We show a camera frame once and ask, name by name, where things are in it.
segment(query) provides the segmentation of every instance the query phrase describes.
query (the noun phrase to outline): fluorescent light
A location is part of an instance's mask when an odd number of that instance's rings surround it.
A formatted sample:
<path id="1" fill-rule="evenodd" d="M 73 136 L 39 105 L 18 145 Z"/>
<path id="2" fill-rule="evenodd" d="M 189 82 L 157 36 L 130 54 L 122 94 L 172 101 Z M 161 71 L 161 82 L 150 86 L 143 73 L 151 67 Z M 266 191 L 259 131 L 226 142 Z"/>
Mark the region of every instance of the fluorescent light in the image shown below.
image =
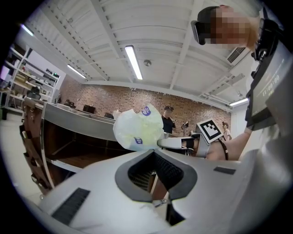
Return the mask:
<path id="1" fill-rule="evenodd" d="M 33 32 L 31 30 L 29 30 L 27 27 L 25 27 L 23 24 L 22 24 L 22 28 L 29 34 L 33 37 Z"/>
<path id="2" fill-rule="evenodd" d="M 82 78 L 86 79 L 86 77 L 81 74 L 79 71 L 75 70 L 73 67 L 71 67 L 70 65 L 67 65 L 67 67 L 69 67 L 71 70 L 73 70 L 74 72 L 76 72 L 77 74 L 79 74 Z"/>
<path id="3" fill-rule="evenodd" d="M 128 58 L 129 58 L 129 60 L 131 62 L 133 70 L 136 73 L 136 77 L 139 80 L 142 80 L 141 70 L 139 69 L 139 65 L 138 65 L 136 53 L 134 51 L 134 47 L 133 46 L 126 46 L 125 51 L 126 51 L 126 53 L 128 55 Z"/>
<path id="4" fill-rule="evenodd" d="M 246 101 L 248 101 L 248 98 L 244 98 L 242 100 L 239 100 L 239 101 L 236 101 L 236 102 L 232 102 L 232 103 L 230 103 L 230 106 L 235 106 L 237 104 L 240 104 L 240 103 L 243 103 L 243 102 L 246 102 Z"/>

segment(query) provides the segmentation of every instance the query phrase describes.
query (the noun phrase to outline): brick wall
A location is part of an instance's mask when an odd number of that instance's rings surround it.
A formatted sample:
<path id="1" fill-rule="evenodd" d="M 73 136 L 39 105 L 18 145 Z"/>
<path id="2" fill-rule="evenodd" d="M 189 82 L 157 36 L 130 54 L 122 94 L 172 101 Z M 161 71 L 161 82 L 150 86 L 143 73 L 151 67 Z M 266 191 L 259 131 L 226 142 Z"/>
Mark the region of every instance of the brick wall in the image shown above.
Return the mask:
<path id="1" fill-rule="evenodd" d="M 101 116 L 104 116 L 106 112 L 113 113 L 117 109 L 121 112 L 129 109 L 139 112 L 148 103 L 154 105 L 161 113 L 163 113 L 165 106 L 173 106 L 172 118 L 176 124 L 173 134 L 178 136 L 183 136 L 181 125 L 185 121 L 189 121 L 188 132 L 195 129 L 197 122 L 211 117 L 215 119 L 219 126 L 222 126 L 223 121 L 227 122 L 229 126 L 231 123 L 231 114 L 216 107 L 147 90 L 131 90 L 126 87 L 106 85 L 81 85 L 71 77 L 66 76 L 60 92 L 62 103 L 69 99 L 80 110 L 83 109 L 83 105 L 93 104 L 96 108 L 95 114 Z"/>

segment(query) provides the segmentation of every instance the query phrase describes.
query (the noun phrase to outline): floor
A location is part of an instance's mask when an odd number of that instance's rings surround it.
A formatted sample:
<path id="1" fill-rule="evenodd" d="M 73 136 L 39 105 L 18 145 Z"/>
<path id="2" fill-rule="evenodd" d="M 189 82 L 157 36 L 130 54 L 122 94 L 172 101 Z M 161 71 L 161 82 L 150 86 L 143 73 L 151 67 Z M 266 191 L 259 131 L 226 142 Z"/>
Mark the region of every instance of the floor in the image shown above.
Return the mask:
<path id="1" fill-rule="evenodd" d="M 7 114 L 7 120 L 0 121 L 0 148 L 11 181 L 18 193 L 39 204 L 42 194 L 38 186 L 31 179 L 31 170 L 23 156 L 26 152 L 19 134 L 21 116 Z"/>

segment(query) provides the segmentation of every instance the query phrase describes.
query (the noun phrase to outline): plastic bag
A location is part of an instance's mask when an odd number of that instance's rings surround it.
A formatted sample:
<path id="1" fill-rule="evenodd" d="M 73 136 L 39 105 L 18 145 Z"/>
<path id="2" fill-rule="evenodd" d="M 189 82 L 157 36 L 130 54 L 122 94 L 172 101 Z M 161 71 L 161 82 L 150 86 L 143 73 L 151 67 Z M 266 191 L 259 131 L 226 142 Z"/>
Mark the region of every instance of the plastic bag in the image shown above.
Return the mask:
<path id="1" fill-rule="evenodd" d="M 138 114 L 131 109 L 118 116 L 113 131 L 116 140 L 125 149 L 157 149 L 157 141 L 164 135 L 162 116 L 152 104 Z"/>

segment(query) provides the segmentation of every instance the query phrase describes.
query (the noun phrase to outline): ceiling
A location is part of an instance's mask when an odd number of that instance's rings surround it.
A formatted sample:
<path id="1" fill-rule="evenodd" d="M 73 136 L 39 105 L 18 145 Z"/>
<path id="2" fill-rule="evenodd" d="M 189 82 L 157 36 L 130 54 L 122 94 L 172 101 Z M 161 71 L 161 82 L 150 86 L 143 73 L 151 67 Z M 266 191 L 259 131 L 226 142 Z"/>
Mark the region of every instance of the ceiling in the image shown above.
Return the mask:
<path id="1" fill-rule="evenodd" d="M 237 82 L 220 94 L 211 93 L 237 76 L 231 73 L 236 64 L 227 60 L 233 48 L 200 46 L 193 38 L 190 21 L 197 19 L 201 9 L 221 4 L 256 16 L 250 2 L 51 0 L 36 9 L 26 26 L 65 64 L 83 73 L 85 84 L 159 91 L 230 111 L 227 104 L 246 95 L 245 77 L 236 78 Z M 127 45 L 136 50 L 143 80 L 135 77 L 124 50 Z M 144 65 L 145 59 L 151 66 Z"/>

